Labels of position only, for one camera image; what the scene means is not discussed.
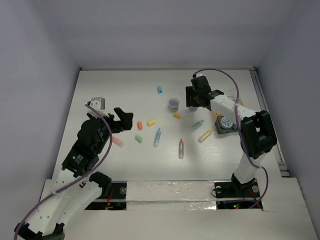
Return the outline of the clear jar purple lid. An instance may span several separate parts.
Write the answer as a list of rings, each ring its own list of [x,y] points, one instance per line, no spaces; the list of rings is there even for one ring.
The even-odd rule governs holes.
[[[177,112],[179,110],[180,101],[177,98],[170,98],[168,101],[168,109],[171,112]]]

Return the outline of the blue marker cap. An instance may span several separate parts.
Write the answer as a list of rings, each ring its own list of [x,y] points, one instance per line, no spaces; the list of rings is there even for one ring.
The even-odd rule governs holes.
[[[163,92],[162,87],[160,85],[157,87],[157,92],[158,94],[161,94]]]

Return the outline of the blue highlighter marker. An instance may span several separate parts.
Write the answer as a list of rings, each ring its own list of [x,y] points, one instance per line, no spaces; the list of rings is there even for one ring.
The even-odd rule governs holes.
[[[155,137],[154,137],[154,141],[153,141],[153,147],[157,148],[160,142],[160,138],[161,138],[161,129],[159,128],[156,133],[155,133]]]

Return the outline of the blue patterned tape roll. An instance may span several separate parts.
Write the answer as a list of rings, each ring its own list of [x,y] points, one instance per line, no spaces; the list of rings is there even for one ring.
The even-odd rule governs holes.
[[[223,116],[220,119],[220,127],[224,130],[236,130],[237,129],[237,125],[234,124],[232,121],[230,121],[228,118],[226,118],[225,116]]]

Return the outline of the red-orange highlighter marker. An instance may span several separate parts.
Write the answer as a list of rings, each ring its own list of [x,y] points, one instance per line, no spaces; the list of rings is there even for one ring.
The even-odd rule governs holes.
[[[178,158],[182,160],[184,158],[184,142],[180,139],[178,143]]]

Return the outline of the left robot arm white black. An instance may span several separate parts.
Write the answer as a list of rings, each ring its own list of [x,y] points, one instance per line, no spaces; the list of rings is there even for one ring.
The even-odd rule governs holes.
[[[105,160],[99,154],[111,147],[113,134],[129,131],[132,112],[114,108],[119,117],[104,113],[89,103],[88,120],[77,133],[77,140],[61,165],[48,196],[35,205],[14,229],[14,237],[24,240],[63,240],[64,231],[98,197],[111,193],[112,180],[97,168]]]

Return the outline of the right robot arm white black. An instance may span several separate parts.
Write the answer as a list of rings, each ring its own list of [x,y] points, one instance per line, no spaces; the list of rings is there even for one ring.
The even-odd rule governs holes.
[[[252,185],[264,155],[277,144],[271,116],[265,110],[254,111],[239,104],[237,85],[236,98],[232,100],[224,92],[212,90],[203,74],[194,74],[191,83],[192,86],[185,88],[187,107],[206,108],[221,114],[237,126],[243,155],[232,174],[229,189],[235,196],[242,196]]]

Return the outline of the green marker cap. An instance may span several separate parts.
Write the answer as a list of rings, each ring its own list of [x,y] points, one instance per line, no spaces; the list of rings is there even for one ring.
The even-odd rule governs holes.
[[[141,143],[143,142],[143,138],[142,138],[140,135],[138,135],[138,134],[135,135],[134,139],[135,139],[139,144],[141,144]]]

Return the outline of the yellow marker cap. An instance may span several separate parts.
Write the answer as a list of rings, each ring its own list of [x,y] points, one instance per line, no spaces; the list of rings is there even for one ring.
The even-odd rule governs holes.
[[[150,127],[150,126],[154,125],[155,123],[156,123],[156,120],[153,119],[153,120],[148,121],[147,125]]]

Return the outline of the pink highlighter marker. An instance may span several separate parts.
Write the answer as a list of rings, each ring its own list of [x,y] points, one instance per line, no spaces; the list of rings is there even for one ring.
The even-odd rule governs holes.
[[[112,143],[120,148],[123,148],[125,145],[125,143],[122,140],[118,139],[115,136],[112,137]]]

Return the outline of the green highlighter marker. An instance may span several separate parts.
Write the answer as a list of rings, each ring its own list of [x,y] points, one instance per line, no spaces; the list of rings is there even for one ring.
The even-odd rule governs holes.
[[[191,126],[191,132],[193,133],[194,131],[196,131],[202,124],[203,124],[204,120],[199,120],[197,121],[196,123],[194,123],[192,126]]]

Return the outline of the yellow highlighter marker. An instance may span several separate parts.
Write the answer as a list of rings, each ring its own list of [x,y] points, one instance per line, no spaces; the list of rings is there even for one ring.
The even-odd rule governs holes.
[[[198,142],[202,143],[203,141],[205,141],[209,136],[211,136],[213,133],[213,129],[209,129],[207,130],[204,134],[202,134],[199,138],[198,138]]]

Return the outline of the three-compartment desk organizer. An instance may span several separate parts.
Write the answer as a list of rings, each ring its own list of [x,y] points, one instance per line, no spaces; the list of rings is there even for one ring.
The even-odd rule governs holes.
[[[236,104],[236,98],[230,98],[226,94],[216,96],[210,101],[211,111],[215,117],[215,126],[219,135],[237,132],[235,107],[238,111],[243,110],[241,100]]]

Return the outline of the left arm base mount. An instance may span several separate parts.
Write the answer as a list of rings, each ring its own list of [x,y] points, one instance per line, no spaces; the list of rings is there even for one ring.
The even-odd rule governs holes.
[[[113,181],[108,196],[100,196],[92,202],[99,210],[126,210],[127,209],[127,182]]]

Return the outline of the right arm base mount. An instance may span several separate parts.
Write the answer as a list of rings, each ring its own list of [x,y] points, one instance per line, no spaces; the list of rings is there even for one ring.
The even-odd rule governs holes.
[[[256,202],[254,209],[262,209],[260,201],[260,189],[258,182],[254,180],[249,187],[235,191],[231,189],[231,181],[218,181],[214,183],[211,195],[215,198],[217,210],[241,210],[249,209]]]

